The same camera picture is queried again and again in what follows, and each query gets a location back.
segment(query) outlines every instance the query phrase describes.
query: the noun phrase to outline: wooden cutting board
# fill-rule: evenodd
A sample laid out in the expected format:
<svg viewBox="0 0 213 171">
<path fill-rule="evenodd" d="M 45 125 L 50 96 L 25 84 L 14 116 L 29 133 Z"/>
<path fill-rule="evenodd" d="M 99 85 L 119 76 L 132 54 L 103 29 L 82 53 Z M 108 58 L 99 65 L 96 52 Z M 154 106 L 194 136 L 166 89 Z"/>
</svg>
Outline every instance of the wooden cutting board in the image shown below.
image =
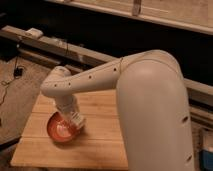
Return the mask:
<svg viewBox="0 0 213 171">
<path fill-rule="evenodd" d="M 12 166 L 128 170 L 115 91 L 76 94 L 87 122 L 75 140 L 56 144 L 47 135 L 53 100 L 39 95 L 16 148 Z"/>
</svg>

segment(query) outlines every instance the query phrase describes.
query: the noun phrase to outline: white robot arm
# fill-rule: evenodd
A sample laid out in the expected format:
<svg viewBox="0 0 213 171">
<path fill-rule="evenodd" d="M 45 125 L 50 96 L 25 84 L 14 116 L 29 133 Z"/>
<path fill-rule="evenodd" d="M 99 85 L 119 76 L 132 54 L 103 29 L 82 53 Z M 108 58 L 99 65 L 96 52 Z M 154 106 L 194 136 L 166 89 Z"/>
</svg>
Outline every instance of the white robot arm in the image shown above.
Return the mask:
<svg viewBox="0 0 213 171">
<path fill-rule="evenodd" d="M 139 53 L 74 76 L 56 67 L 41 91 L 66 116 L 73 93 L 114 88 L 130 171 L 194 171 L 187 92 L 170 54 Z"/>
</svg>

